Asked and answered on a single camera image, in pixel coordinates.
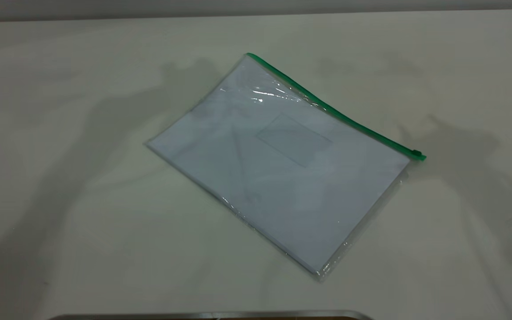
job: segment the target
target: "zipper track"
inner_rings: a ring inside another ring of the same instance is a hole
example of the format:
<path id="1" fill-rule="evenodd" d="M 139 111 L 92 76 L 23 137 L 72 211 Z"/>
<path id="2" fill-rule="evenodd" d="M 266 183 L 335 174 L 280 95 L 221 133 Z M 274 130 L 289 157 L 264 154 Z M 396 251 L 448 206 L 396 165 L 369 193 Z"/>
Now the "zipper track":
<path id="1" fill-rule="evenodd" d="M 352 128 L 359 130 L 360 132 L 366 134 L 367 136 L 370 136 L 371 138 L 378 140 L 379 142 L 385 144 L 386 146 L 389 146 L 389 147 L 393 148 L 394 150 L 401 152 L 412 159 L 420 160 L 420 161 L 425 160 L 426 156 L 423 155 L 422 152 L 419 152 L 418 150 L 409 149 L 409 148 L 403 146 L 402 144 L 399 144 L 398 142 L 388 139 L 387 137 L 383 136 L 382 134 L 372 131 L 371 129 L 367 128 L 366 126 L 363 126 L 363 125 L 359 124 L 358 122 L 351 120 L 346 115 L 343 115 L 343 113 L 337 111 L 334 107 L 331 107 L 331 105 L 325 103 L 323 100 L 316 97 L 313 93 L 311 93 L 310 91 L 308 91 L 307 89 L 302 87 L 299 83 L 297 83 L 296 81 L 294 81 L 293 79 L 291 79 L 290 77 L 285 75 L 282 71 L 279 71 L 278 69 L 276 69 L 275 67 L 270 65 L 268 62 L 264 61 L 262 58 L 256 56 L 254 53 L 246 53 L 246 55 L 251 57 L 252 59 L 254 59 L 256 62 L 258 62 L 260 65 L 262 65 L 262 67 L 264 67 L 265 69 L 268 69 L 269 71 L 274 73 L 274 75 L 276 75 L 283 81 L 286 81 L 286 83 L 288 83 L 292 87 L 299 90 L 301 93 L 303 93 L 305 98 L 307 98 L 309 101 L 311 101 L 312 103 L 317 105 L 319 108 L 323 109 L 325 112 L 329 113 L 331 116 L 339 119 L 340 121 L 345 122 L 347 125 L 351 126 Z"/>

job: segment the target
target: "plastic sheet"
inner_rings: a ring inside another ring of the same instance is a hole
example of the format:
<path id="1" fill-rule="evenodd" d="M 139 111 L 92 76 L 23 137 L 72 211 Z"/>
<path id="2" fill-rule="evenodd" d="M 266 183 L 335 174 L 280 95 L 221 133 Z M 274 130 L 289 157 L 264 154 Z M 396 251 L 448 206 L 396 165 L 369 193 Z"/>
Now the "plastic sheet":
<path id="1" fill-rule="evenodd" d="M 147 145 L 318 279 L 425 158 L 251 53 Z"/>

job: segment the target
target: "white table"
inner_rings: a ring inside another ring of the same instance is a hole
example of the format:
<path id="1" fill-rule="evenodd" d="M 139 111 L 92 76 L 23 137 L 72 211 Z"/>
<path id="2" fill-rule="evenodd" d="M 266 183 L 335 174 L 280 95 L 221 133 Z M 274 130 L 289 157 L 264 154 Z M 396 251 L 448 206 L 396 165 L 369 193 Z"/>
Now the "white table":
<path id="1" fill-rule="evenodd" d="M 323 283 L 143 146 L 245 52 L 428 155 Z M 0 23 L 0 320 L 274 310 L 512 318 L 512 11 Z"/>

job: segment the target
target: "silver metal frame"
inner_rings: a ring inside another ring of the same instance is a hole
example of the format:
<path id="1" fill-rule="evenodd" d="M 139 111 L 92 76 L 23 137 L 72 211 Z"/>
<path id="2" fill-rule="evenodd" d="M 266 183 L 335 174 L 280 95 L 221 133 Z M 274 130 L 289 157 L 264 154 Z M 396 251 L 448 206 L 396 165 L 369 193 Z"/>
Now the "silver metal frame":
<path id="1" fill-rule="evenodd" d="M 305 316 L 345 316 L 358 320 L 372 320 L 356 311 L 286 311 L 286 312 L 199 312 L 168 314 L 81 314 L 56 316 L 50 320 L 164 320 L 164 319 L 226 319 L 226 318 L 296 318 Z"/>

